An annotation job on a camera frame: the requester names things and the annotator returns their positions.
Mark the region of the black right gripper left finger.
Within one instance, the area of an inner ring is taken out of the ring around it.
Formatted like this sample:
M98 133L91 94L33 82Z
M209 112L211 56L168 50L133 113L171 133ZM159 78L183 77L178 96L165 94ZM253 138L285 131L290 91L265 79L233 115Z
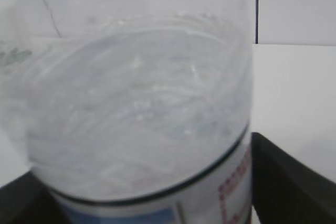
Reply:
M1 223L68 223L45 186L27 172L1 187Z

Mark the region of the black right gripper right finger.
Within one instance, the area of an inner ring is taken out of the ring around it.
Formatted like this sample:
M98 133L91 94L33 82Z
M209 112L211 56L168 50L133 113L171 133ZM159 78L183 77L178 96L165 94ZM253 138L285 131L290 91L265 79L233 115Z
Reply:
M261 223L335 223L335 183L269 139L251 139L253 206Z

